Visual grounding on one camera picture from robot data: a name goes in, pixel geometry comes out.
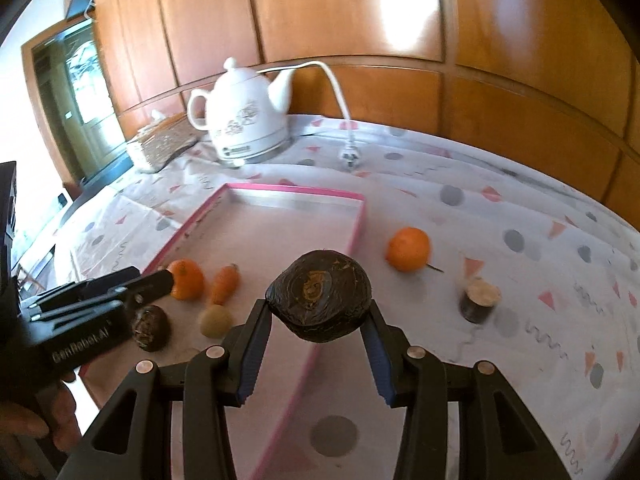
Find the person left hand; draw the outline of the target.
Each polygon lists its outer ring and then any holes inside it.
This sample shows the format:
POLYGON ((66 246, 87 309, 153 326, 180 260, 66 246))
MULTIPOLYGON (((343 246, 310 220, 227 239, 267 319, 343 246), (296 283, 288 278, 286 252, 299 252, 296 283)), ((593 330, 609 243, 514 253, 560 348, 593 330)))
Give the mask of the person left hand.
POLYGON ((55 385, 55 394, 42 408, 50 422, 20 404, 1 402, 1 449, 20 472, 17 478, 31 479, 40 475, 19 437, 42 439, 50 434, 55 447, 63 453, 69 453, 78 445, 81 432, 75 415, 77 404, 67 387, 75 380, 76 374, 69 372, 55 385))

